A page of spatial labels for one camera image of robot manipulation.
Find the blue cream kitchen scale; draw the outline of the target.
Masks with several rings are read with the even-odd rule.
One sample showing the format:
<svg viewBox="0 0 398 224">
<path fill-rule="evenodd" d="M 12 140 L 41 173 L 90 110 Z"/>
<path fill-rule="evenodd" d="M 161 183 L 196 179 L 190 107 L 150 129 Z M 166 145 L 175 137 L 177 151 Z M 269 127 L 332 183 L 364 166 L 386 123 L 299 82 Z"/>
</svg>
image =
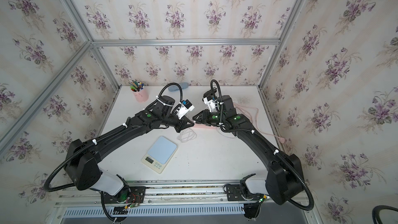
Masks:
<svg viewBox="0 0 398 224">
<path fill-rule="evenodd" d="M 177 151 L 177 144 L 160 136 L 149 148 L 141 162 L 158 174 L 161 174 Z"/>
</svg>

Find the pink power strip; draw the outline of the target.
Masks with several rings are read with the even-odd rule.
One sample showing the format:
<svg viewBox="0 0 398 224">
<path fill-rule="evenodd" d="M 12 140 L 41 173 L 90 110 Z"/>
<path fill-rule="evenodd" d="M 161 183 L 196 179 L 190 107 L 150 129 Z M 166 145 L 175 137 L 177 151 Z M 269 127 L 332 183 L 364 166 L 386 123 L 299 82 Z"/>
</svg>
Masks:
<svg viewBox="0 0 398 224">
<path fill-rule="evenodd" d="M 217 127 L 214 127 L 214 126 L 207 126 L 207 125 L 198 124 L 198 123 L 196 123 L 196 124 L 193 126 L 193 128 L 197 128 L 197 129 L 209 129 L 209 130 L 216 130 L 216 129 L 217 129 Z"/>
</svg>

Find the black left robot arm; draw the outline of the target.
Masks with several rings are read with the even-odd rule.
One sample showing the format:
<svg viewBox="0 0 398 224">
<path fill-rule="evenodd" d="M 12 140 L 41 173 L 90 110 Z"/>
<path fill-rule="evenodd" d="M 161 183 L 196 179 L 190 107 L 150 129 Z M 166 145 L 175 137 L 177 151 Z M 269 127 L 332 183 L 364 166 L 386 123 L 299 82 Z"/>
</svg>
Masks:
<svg viewBox="0 0 398 224">
<path fill-rule="evenodd" d="M 186 114 L 194 110 L 194 105 L 183 98 L 179 89 L 179 102 L 164 95 L 163 88 L 156 99 L 133 117 L 115 129 L 90 140 L 74 140 L 70 143 L 65 160 L 51 172 L 43 184 L 45 192 L 55 192 L 76 187 L 78 190 L 95 189 L 116 195 L 126 187 L 123 178 L 111 174 L 109 186 L 101 186 L 106 173 L 99 163 L 128 142 L 153 130 L 172 127 L 177 133 L 194 125 Z"/>
</svg>

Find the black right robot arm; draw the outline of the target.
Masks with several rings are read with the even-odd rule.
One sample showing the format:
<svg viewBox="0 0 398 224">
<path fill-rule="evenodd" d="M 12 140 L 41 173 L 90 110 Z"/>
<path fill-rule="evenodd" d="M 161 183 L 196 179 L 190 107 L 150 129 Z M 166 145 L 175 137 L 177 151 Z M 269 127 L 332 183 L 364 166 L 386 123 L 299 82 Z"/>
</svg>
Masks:
<svg viewBox="0 0 398 224">
<path fill-rule="evenodd" d="M 210 90 L 204 94 L 204 101 L 214 101 L 209 107 L 193 117 L 196 123 L 218 127 L 224 133 L 231 133 L 243 141 L 266 166 L 265 195 L 282 205 L 286 202 L 295 207 L 311 211 L 314 197 L 304 180 L 300 159 L 279 150 L 243 114 L 238 114 L 230 96 L 223 95 L 219 83 L 210 81 Z"/>
</svg>

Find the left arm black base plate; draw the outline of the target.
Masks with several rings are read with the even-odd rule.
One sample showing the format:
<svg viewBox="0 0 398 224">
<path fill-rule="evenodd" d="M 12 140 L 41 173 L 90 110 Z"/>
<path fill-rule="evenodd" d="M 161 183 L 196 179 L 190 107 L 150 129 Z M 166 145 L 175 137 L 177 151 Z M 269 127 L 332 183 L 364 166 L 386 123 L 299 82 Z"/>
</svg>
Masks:
<svg viewBox="0 0 398 224">
<path fill-rule="evenodd" d="M 144 202 L 145 193 L 146 193 L 145 186 L 134 186 L 130 187 L 129 192 L 121 196 L 122 201 L 117 201 L 116 196 L 111 196 L 107 193 L 104 193 L 104 203 L 105 204 L 132 204 L 132 205 L 139 205 Z"/>
</svg>

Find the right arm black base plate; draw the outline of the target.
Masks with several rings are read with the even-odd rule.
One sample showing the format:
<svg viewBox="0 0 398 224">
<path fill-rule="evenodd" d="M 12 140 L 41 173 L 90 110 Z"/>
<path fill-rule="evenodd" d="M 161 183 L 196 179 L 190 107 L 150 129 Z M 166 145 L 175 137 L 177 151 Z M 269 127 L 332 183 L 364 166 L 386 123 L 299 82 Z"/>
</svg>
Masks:
<svg viewBox="0 0 398 224">
<path fill-rule="evenodd" d="M 264 194 L 253 194 L 241 184 L 225 184 L 223 190 L 228 201 L 260 201 L 264 198 Z"/>
</svg>

